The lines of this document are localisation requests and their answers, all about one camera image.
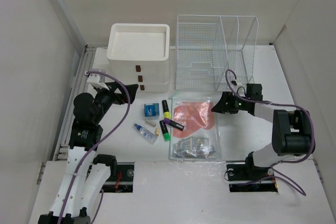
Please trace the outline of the white top drawer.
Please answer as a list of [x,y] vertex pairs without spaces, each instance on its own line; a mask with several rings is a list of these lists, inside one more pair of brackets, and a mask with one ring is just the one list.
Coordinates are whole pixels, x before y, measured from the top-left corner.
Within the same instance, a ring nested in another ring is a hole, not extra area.
[[137,74],[169,73],[169,60],[163,61],[133,61],[133,60],[109,60],[112,73],[116,77],[135,76]]

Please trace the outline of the clear mesh document pouch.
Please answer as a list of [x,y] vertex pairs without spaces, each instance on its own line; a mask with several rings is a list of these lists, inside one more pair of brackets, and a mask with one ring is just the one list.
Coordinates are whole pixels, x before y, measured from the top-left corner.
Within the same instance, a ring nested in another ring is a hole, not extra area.
[[222,159],[219,129],[212,112],[213,106],[212,93],[179,92],[172,96],[171,120],[184,126],[184,129],[170,127],[170,160]]

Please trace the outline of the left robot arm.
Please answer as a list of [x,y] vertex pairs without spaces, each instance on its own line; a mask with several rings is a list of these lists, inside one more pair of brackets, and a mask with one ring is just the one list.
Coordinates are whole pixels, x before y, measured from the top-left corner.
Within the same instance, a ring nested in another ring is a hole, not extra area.
[[138,87],[107,82],[95,89],[95,96],[85,92],[75,97],[66,171],[49,213],[40,215],[39,223],[93,222],[93,204],[103,184],[118,172],[115,156],[96,153],[103,133],[99,123],[113,104],[133,103]]

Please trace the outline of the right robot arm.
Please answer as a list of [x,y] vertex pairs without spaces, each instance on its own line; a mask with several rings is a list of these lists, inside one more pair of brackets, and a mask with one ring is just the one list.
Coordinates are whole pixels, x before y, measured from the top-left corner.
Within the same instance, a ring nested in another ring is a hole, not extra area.
[[212,108],[220,114],[236,114],[246,111],[248,114],[264,119],[272,124],[271,142],[264,148],[250,152],[243,164],[228,164],[227,175],[230,182],[259,180],[274,173],[272,165],[293,156],[309,156],[315,143],[312,140],[311,121],[301,109],[285,110],[263,100],[261,84],[248,84],[245,96],[238,97],[239,86],[234,92],[225,91]]

